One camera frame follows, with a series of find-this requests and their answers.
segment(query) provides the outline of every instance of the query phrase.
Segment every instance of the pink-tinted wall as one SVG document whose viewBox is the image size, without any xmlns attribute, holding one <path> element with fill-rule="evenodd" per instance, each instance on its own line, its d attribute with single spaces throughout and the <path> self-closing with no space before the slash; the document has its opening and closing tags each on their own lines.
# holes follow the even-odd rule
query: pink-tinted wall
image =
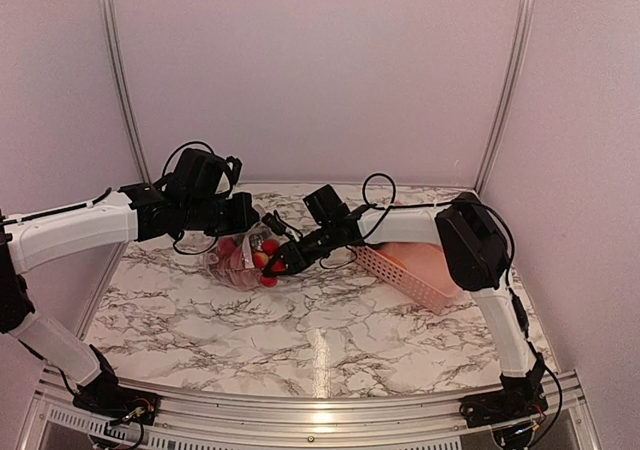
<svg viewBox="0 0 640 450">
<path fill-rule="evenodd" d="M 640 442 L 640 0 L 536 0 L 485 198 L 603 448 Z"/>
<path fill-rule="evenodd" d="M 0 0 L 0 207 L 30 212 L 137 180 L 98 0 Z M 41 310 L 73 329 L 110 248 L 27 275 Z M 0 336 L 0 448 L 15 448 L 41 365 Z"/>
<path fill-rule="evenodd" d="M 518 0 L 115 0 L 152 174 L 189 138 L 245 180 L 471 186 Z"/>
</svg>

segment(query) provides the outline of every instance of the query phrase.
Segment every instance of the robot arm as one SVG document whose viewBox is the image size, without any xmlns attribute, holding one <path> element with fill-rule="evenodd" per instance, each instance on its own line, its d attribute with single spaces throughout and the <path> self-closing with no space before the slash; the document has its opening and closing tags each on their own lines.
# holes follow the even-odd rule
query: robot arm
<svg viewBox="0 0 640 450">
<path fill-rule="evenodd" d="M 217 237 L 248 230 L 259 219 L 251 195 L 236 193 L 240 162 L 202 150 L 185 150 L 173 173 L 155 184 L 107 192 L 94 201 L 32 215 L 0 219 L 0 333 L 17 338 L 32 353 L 60 368 L 80 388 L 74 404 L 99 413 L 135 408 L 143 396 L 118 385 L 106 359 L 59 322 L 40 312 L 27 296 L 23 274 L 73 253 L 107 244 L 144 241 L 160 235 L 180 240 L 185 230 Z M 228 189 L 219 187 L 226 176 Z"/>
<path fill-rule="evenodd" d="M 511 263 L 507 241 L 474 194 L 462 193 L 441 207 L 418 205 L 387 211 L 361 206 L 350 211 L 326 185 L 304 202 L 320 228 L 299 240 L 289 235 L 291 241 L 279 248 L 264 269 L 266 276 L 299 273 L 346 245 L 440 245 L 452 279 L 471 293 L 487 322 L 502 370 L 503 391 L 474 395 L 462 402 L 461 413 L 468 425 L 497 423 L 535 414 L 535 407 L 547 408 L 540 384 L 544 360 L 529 342 L 524 306 L 507 285 Z M 285 233 L 269 216 L 263 221 L 276 233 Z M 283 272 L 273 271 L 278 260 L 285 264 Z"/>
</svg>

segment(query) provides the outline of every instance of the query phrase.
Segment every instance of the marble tabletop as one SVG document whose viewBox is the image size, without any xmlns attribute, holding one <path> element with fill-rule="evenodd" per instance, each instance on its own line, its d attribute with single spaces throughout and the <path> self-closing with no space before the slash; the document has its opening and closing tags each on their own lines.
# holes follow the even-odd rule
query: marble tabletop
<svg viewBox="0 0 640 450">
<path fill-rule="evenodd" d="M 304 231 L 315 224 L 302 197 L 319 185 L 239 187 Z M 335 185 L 355 208 L 360 187 Z M 443 201 L 454 189 L 399 187 L 403 203 Z M 388 189 L 375 187 L 382 201 Z M 209 239 L 193 234 L 190 251 Z M 334 252 L 328 265 L 349 255 Z M 548 342 L 515 275 L 531 337 L 552 368 Z M 238 291 L 213 279 L 202 257 L 176 254 L 169 238 L 129 245 L 86 341 L 118 375 L 175 387 L 301 397 L 413 395 L 497 383 L 497 353 L 482 315 L 463 294 L 441 315 L 420 307 L 356 264 L 314 265 L 277 287 Z"/>
</svg>

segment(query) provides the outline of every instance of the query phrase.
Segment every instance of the basket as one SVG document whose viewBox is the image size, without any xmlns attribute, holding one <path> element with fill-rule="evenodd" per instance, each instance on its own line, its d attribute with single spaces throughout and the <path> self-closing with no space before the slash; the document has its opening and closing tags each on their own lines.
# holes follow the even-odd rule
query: basket
<svg viewBox="0 0 640 450">
<path fill-rule="evenodd" d="M 441 313 L 461 293 L 451 280 L 444 252 L 439 246 L 391 243 L 382 251 L 369 247 L 355 247 L 354 250 L 359 265 L 434 313 Z"/>
</svg>

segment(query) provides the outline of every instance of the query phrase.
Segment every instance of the vent grille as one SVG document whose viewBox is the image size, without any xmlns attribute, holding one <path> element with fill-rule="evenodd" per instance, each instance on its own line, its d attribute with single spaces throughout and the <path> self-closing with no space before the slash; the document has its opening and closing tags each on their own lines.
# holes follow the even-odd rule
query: vent grille
<svg viewBox="0 0 640 450">
<path fill-rule="evenodd" d="M 49 411 L 48 420 L 52 423 L 62 425 L 67 428 L 77 430 L 82 433 L 92 435 L 99 438 L 110 438 L 115 443 L 122 440 L 133 440 L 138 438 L 138 430 L 134 427 L 109 427 L 105 420 L 100 417 L 79 413 L 68 408 L 52 407 Z M 206 442 L 181 436 L 167 436 L 154 432 L 153 427 L 145 427 L 145 440 L 141 448 L 148 450 L 268 450 L 278 448 L 277 446 L 244 446 L 234 445 L 228 446 L 221 443 Z M 304 449 L 312 449 L 311 446 L 300 447 Z M 358 450 L 462 450 L 462 444 L 459 437 L 443 438 L 440 440 L 431 440 L 425 442 L 417 442 L 412 445 L 386 445 L 369 447 L 358 447 Z"/>
</svg>

